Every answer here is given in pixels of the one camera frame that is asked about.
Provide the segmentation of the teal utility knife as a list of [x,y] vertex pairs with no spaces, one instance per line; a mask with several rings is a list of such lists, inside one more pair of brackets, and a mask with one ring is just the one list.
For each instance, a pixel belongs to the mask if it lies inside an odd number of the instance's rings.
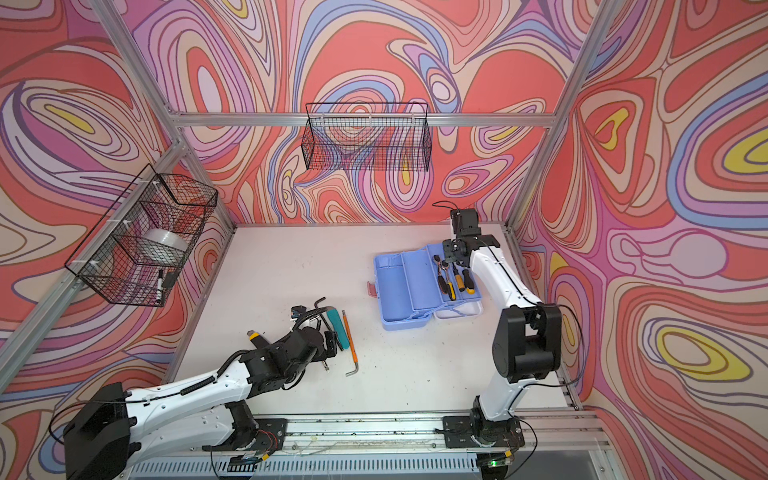
[[331,326],[336,332],[339,348],[341,350],[348,349],[350,347],[350,342],[340,312],[336,308],[329,307],[326,315]]

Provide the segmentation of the orange handled screwdriver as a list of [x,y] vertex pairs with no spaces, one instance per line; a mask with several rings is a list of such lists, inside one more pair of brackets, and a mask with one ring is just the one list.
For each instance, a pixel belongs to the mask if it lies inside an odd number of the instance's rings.
[[346,314],[345,310],[342,310],[342,320],[343,320],[343,324],[344,324],[344,328],[345,328],[346,337],[347,337],[347,340],[348,340],[348,343],[349,343],[349,349],[351,351],[351,357],[352,357],[352,360],[353,360],[353,364],[354,364],[354,362],[358,362],[359,363],[357,352],[356,352],[356,348],[355,348],[355,345],[354,345],[354,340],[353,340],[353,337],[352,337],[352,334],[351,334],[351,329],[350,329],[348,317],[347,317],[347,314]]

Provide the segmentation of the black yellow long screwdriver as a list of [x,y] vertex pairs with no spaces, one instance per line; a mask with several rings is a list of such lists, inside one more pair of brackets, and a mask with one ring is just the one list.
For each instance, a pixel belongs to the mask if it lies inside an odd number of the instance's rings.
[[466,292],[466,294],[474,295],[476,292],[476,287],[475,287],[474,280],[471,276],[470,270],[468,268],[463,268],[461,276],[464,284],[464,291]]

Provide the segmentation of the black yellow ratchet wrench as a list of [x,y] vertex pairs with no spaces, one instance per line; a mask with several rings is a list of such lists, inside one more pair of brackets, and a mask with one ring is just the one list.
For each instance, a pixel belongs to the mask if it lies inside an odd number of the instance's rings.
[[450,275],[448,271],[448,263],[445,260],[440,261],[440,266],[443,271],[443,277],[445,280],[445,283],[447,285],[447,293],[451,301],[455,301],[457,299],[457,295],[455,292],[455,289],[453,287],[453,284],[450,280]]

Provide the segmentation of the white and blue tool box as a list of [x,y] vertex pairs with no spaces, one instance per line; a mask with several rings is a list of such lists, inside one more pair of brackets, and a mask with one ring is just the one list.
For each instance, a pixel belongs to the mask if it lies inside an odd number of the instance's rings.
[[387,331],[416,329],[430,320],[472,318],[483,312],[482,294],[460,292],[448,263],[457,299],[451,301],[438,285],[433,256],[442,260],[443,245],[428,244],[418,250],[381,254],[374,258],[374,288],[381,323]]

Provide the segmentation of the black red ratchet wrench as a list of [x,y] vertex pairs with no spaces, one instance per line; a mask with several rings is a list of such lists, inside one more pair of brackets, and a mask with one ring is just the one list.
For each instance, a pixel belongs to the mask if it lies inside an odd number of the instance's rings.
[[449,286],[446,278],[444,277],[444,270],[442,266],[442,259],[439,255],[433,256],[434,263],[437,269],[437,281],[441,292],[448,298],[451,298],[451,287]]

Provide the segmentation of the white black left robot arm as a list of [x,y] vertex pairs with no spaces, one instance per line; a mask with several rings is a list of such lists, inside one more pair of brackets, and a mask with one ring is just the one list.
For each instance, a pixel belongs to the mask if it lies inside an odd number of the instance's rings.
[[127,468],[183,450],[248,451],[259,458],[280,442],[255,419],[248,401],[287,391],[307,366],[347,349],[335,330],[290,330],[270,343],[257,338],[208,373],[152,388],[100,388],[63,431],[69,479],[114,479]]

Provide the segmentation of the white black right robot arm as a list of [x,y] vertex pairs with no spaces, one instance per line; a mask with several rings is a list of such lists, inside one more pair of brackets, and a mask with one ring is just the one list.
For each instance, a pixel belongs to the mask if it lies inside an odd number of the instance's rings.
[[528,390],[548,385],[562,359],[562,313],[526,287],[497,239],[481,231],[474,209],[450,209],[453,237],[443,242],[446,260],[480,281],[500,310],[491,355],[496,374],[475,401],[479,418],[510,419]]

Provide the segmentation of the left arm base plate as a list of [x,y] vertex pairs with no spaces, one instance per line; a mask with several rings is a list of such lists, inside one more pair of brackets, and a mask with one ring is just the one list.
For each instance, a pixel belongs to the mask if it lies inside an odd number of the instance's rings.
[[287,418],[257,418],[254,427],[249,427],[244,433],[233,434],[227,449],[273,454],[283,449],[287,427]]

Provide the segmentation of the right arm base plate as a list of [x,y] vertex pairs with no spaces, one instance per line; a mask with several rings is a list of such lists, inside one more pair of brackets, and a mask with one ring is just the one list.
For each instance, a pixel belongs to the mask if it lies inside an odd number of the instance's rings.
[[526,445],[518,420],[488,421],[476,416],[444,416],[434,430],[449,449],[504,448],[512,452]]

